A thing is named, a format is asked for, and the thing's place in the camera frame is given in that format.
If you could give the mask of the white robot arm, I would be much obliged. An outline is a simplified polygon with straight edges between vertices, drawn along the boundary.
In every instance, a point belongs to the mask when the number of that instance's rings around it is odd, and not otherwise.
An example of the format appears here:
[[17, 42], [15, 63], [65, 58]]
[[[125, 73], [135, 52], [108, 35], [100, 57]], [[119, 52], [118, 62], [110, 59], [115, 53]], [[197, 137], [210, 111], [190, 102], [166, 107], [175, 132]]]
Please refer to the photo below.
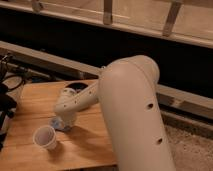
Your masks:
[[176, 171], [156, 97], [156, 62], [143, 55], [116, 60], [79, 93], [64, 89], [54, 112], [67, 125], [99, 103], [119, 171]]

